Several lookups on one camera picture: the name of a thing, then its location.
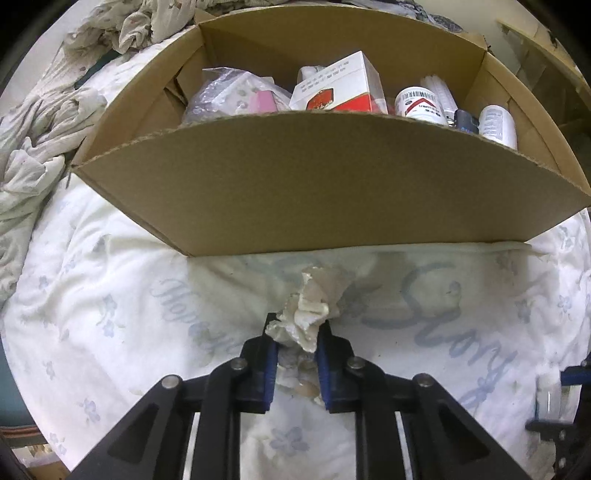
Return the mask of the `white tissue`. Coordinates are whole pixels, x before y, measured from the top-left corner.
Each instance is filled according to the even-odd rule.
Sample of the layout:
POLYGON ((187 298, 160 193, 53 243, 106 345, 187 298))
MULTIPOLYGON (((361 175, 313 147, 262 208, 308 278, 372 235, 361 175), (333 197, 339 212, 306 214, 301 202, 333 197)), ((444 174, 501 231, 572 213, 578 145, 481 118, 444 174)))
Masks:
POLYGON ((353 275, 341 268, 311 266, 301 271, 301 288, 266 327, 279 345, 276 382, 287 392, 324 404, 318 377, 318 334, 325 322, 342 313, 342 296, 353 275))

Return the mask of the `small black object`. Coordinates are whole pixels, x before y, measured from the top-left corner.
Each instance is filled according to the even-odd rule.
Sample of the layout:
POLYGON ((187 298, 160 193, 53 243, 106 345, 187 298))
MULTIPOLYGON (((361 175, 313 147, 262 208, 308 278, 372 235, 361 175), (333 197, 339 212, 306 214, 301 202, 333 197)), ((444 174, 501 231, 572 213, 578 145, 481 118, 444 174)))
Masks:
POLYGON ((478 135, 480 133, 479 120, 470 112, 457 109, 454 114, 454 127, 466 133, 478 135))

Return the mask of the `white floral bed quilt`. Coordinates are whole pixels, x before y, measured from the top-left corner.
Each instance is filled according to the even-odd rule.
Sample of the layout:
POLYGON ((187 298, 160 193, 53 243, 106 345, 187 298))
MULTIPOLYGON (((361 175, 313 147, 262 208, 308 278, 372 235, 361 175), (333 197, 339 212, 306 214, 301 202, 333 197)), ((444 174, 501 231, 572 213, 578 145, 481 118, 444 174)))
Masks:
POLYGON ((528 243, 394 245, 187 258, 77 178, 61 154, 6 148, 1 189, 41 213, 1 237, 1 334, 19 393, 75 466, 167 374, 238 354, 308 267, 348 281, 339 334, 390 373, 432 373, 534 477, 551 446, 524 429, 537 370, 590 338, 590 219, 528 243))

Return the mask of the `white tall bottle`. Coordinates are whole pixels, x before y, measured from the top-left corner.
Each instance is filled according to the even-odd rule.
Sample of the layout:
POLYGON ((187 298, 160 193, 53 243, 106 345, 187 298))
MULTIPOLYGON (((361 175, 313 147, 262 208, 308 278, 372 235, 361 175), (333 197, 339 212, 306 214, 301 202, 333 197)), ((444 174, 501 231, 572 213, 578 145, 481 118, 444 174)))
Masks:
POLYGON ((479 116, 479 134, 485 139, 518 149, 517 132, 512 115, 499 105, 488 105, 479 116))

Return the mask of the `crumpled beige floral blanket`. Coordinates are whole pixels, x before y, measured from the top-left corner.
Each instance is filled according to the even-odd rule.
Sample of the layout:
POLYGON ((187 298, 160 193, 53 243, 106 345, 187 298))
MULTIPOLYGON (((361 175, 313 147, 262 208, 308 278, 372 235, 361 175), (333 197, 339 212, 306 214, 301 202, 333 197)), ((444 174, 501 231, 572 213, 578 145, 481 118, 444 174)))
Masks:
POLYGON ((102 1, 67 33, 24 100, 1 119, 1 298, 15 291, 41 205, 107 106, 77 81, 109 51, 159 43, 190 22, 194 1, 102 1))

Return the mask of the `white bottle red label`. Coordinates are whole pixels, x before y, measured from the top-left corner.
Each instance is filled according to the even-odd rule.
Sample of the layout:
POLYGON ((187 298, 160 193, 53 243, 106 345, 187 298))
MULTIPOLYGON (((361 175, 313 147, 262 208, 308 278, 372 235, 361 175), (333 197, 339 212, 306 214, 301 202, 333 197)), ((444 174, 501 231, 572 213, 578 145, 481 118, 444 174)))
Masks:
POLYGON ((420 86, 411 86, 399 92, 394 99, 394 114, 442 126, 448 125, 439 97, 420 86))

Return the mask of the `brown cardboard box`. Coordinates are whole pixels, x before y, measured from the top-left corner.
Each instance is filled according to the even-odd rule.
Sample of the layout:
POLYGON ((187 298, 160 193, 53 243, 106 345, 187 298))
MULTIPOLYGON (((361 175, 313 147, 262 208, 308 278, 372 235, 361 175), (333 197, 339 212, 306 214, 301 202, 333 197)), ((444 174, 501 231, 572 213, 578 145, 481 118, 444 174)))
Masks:
POLYGON ((188 256, 527 241, 590 204, 562 132, 483 37, 349 6, 198 13, 113 100, 73 170, 188 256), (206 67, 290 88, 301 66, 356 51, 377 68, 388 97, 435 74, 472 114, 506 107, 517 148, 372 113, 181 122, 206 67))

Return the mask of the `wooden shelf furniture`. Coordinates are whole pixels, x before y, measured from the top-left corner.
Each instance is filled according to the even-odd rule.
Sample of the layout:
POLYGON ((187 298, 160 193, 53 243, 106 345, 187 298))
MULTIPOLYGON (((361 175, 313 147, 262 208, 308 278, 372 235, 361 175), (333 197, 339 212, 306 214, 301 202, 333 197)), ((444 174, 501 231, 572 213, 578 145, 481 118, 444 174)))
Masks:
POLYGON ((498 19, 519 60, 516 76, 560 128, 590 121, 590 86, 556 37, 543 25, 534 34, 498 19))

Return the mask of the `white textured bottle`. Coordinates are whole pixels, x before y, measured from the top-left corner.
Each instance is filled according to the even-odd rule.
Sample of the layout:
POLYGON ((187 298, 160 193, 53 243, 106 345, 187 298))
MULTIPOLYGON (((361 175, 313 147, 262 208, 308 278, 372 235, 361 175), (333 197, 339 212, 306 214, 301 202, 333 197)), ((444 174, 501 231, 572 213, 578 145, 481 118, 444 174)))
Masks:
POLYGON ((453 119, 458 106, 447 83, 437 75, 428 75, 421 79, 420 84, 437 95, 443 113, 453 119))

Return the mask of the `clear plastic bag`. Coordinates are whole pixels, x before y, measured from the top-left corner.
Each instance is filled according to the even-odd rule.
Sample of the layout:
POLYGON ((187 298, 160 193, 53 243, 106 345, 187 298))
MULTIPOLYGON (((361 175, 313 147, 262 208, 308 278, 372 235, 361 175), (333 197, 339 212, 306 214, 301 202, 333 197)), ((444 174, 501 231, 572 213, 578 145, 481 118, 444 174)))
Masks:
POLYGON ((229 67, 202 71, 204 83, 188 101, 183 124, 238 115, 290 111, 290 92, 271 77, 229 67))

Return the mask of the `red white carton box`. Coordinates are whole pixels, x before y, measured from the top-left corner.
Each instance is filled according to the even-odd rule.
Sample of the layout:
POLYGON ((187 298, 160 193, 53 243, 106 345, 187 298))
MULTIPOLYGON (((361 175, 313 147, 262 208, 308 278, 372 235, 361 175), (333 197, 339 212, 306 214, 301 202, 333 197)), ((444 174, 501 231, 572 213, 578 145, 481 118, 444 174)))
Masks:
POLYGON ((298 83, 290 98, 290 109, 388 114, 380 75, 362 51, 298 83))

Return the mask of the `white round pill bottle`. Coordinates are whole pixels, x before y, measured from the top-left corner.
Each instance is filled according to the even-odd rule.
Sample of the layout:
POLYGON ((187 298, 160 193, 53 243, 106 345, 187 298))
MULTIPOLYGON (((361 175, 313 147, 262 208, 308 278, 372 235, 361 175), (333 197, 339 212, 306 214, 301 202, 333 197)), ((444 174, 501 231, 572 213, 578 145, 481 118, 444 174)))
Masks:
POLYGON ((324 69, 324 66, 302 66, 297 72, 297 86, 314 85, 317 83, 318 73, 324 69))

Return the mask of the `dark grey clothing pile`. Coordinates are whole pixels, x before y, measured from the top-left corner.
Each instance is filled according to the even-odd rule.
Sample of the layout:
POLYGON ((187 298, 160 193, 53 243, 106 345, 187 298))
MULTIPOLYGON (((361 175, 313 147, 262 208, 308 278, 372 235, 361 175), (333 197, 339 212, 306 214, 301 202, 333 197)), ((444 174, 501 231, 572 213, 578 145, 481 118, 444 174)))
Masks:
POLYGON ((452 33, 464 32, 464 29, 453 20, 442 15, 428 12, 421 4, 416 1, 351 0, 345 1, 345 4, 411 18, 445 29, 452 33))

